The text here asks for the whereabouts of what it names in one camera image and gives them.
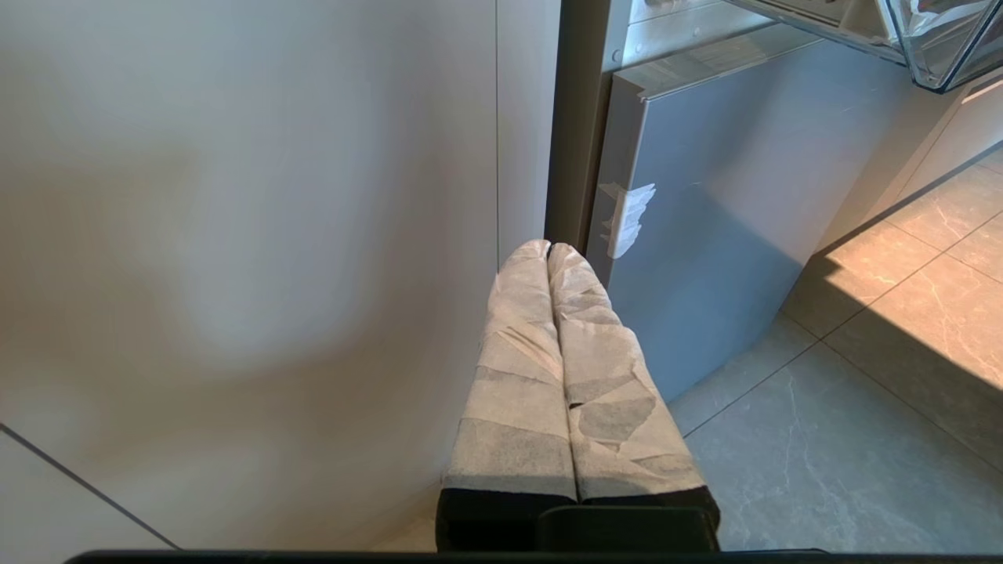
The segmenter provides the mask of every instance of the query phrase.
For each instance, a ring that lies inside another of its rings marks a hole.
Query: white plastic clip
[[[655,196],[655,185],[624,190],[620,185],[611,183],[601,184],[599,189],[617,201],[613,217],[603,222],[603,227],[609,229],[610,234],[602,238],[610,243],[606,254],[611,259],[619,259],[637,241],[637,234],[641,232],[641,214]]]

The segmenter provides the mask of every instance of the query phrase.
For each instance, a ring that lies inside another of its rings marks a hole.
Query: floor tile
[[[1003,174],[1003,148],[997,149],[979,161],[979,165]]]
[[[823,337],[937,256],[938,251],[882,222],[838,249],[813,257],[783,311]]]
[[[669,402],[679,431],[689,434],[816,340],[786,315],[778,314],[751,348]]]
[[[892,214],[889,223],[944,251],[1003,211],[1003,175],[972,166]]]
[[[1003,551],[1003,474],[822,343],[687,444],[725,550]]]
[[[1003,282],[1003,215],[962,239],[948,254]]]
[[[1003,470],[1003,284],[941,256],[825,342]]]
[[[0,433],[0,562],[58,564],[96,549],[169,548]]]

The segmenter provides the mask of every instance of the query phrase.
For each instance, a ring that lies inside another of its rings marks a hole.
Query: cabinet door
[[[1003,140],[1003,71],[968,86],[958,110],[899,194],[902,201]]]

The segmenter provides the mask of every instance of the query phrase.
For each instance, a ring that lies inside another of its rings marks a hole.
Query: gray tile floor
[[[1003,152],[813,258],[670,402],[725,550],[1003,553]]]

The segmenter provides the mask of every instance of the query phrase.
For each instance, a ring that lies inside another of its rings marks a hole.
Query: refrigerator door
[[[784,25],[614,76],[587,258],[666,400],[769,325],[913,93]]]
[[[728,0],[906,65],[946,92],[1003,65],[1003,0]]]

